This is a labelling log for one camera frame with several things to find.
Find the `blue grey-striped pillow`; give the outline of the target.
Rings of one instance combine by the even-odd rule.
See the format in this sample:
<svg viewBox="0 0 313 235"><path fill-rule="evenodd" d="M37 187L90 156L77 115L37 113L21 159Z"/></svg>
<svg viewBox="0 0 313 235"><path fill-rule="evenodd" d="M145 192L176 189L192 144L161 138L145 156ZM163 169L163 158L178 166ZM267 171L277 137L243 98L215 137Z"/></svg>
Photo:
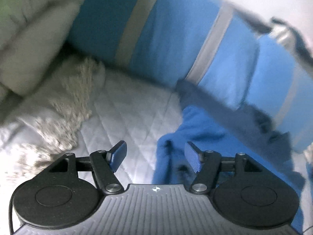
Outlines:
<svg viewBox="0 0 313 235"><path fill-rule="evenodd" d="M250 27L222 0L85 0L68 40L167 87L186 79L233 108L258 53Z"/></svg>
<svg viewBox="0 0 313 235"><path fill-rule="evenodd" d="M246 101L270 116L276 130L290 133L293 149L302 152L312 143L312 78L270 36L258 43Z"/></svg>

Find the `folded grey-blue garment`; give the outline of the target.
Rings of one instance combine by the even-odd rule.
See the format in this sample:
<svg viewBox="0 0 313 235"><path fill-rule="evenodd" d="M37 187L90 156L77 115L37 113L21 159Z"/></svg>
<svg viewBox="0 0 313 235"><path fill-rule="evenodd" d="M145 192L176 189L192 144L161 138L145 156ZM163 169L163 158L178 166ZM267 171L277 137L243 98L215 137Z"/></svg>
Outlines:
<svg viewBox="0 0 313 235"><path fill-rule="evenodd" d="M290 23L277 17L266 20L257 13L231 0L223 1L230 5L254 31L259 34L270 34L270 36L274 37L274 39L291 52L291 54L298 56L309 65L312 65L312 51L309 49L304 36Z"/></svg>

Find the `blue grey-striped pillow left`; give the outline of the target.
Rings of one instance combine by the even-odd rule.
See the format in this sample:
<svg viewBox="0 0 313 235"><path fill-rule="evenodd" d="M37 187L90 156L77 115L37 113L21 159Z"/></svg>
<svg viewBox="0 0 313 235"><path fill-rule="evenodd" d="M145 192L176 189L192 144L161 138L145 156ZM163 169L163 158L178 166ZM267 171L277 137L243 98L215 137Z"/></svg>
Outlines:
<svg viewBox="0 0 313 235"><path fill-rule="evenodd" d="M233 108L258 53L250 27L222 0L85 0L68 40L167 87L186 79Z"/></svg>

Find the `beige folded blanket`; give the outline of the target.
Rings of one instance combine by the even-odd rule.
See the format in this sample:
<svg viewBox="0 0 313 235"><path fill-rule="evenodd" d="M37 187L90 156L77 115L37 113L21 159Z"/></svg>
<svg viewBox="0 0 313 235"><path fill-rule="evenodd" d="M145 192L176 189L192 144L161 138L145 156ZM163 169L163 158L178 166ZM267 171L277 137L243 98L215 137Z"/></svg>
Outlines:
<svg viewBox="0 0 313 235"><path fill-rule="evenodd" d="M1 0L1 99L32 92L84 0Z"/></svg>

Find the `grey quilted bed cover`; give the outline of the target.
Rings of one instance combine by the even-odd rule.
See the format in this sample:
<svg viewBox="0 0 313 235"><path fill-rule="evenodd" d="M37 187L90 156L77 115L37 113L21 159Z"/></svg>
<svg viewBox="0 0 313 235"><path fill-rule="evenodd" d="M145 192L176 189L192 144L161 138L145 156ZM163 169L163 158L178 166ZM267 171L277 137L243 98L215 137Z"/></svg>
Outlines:
<svg viewBox="0 0 313 235"><path fill-rule="evenodd" d="M209 92L202 91L222 103ZM34 168L24 160L28 146L43 143L39 134L27 124L33 111L48 109L46 104L38 103L37 92L23 101L13 98L7 103L11 113L3 116L1 124L2 191L12 190L18 183L33 178L48 166ZM224 106L238 110L244 105L236 108ZM117 70L105 69L104 85L92 100L91 111L91 117L82 123L76 133L77 147L69 151L79 156L88 155L96 150L110 149L123 140L128 145L128 151L117 172L121 183L153 183L157 142L162 136L175 132L183 122L177 90L170 91ZM308 151L297 154L292 150L292 162L294 170L305 180L302 190L311 191L312 171Z"/></svg>

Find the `blue fleece jacket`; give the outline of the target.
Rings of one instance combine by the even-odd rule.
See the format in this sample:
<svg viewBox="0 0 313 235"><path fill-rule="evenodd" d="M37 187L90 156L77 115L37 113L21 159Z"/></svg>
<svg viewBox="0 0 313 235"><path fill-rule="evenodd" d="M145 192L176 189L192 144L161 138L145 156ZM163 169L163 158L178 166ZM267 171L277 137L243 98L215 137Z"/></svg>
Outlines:
<svg viewBox="0 0 313 235"><path fill-rule="evenodd" d="M183 122L157 142L153 183L172 193L154 203L163 210L152 233L301 234L299 197L305 180L292 162L288 133L273 129L270 117L253 106L232 110L187 81L179 81ZM211 190L193 194L195 177L185 158L188 141L201 151L235 158L235 175Z"/></svg>

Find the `beige fringed throw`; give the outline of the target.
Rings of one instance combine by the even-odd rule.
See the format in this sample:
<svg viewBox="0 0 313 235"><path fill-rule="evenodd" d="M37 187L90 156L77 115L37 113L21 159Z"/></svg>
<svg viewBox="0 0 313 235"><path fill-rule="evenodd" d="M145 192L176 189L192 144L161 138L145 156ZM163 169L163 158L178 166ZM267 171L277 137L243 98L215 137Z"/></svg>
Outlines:
<svg viewBox="0 0 313 235"><path fill-rule="evenodd" d="M105 81L105 66L91 57L72 56L37 92L37 101L47 110L32 112L27 120L43 143L28 146L24 160L39 168L77 147L77 131L91 115L91 102Z"/></svg>

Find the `blue grey-striped pillow right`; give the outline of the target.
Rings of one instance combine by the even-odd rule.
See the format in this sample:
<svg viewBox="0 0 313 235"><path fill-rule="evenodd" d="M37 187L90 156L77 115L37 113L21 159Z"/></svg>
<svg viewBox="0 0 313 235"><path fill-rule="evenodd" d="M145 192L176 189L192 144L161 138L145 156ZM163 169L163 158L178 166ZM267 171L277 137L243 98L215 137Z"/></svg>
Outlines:
<svg viewBox="0 0 313 235"><path fill-rule="evenodd" d="M312 78L270 36L258 43L246 101L270 116L276 130L290 133L293 149L302 152L312 143Z"/></svg>

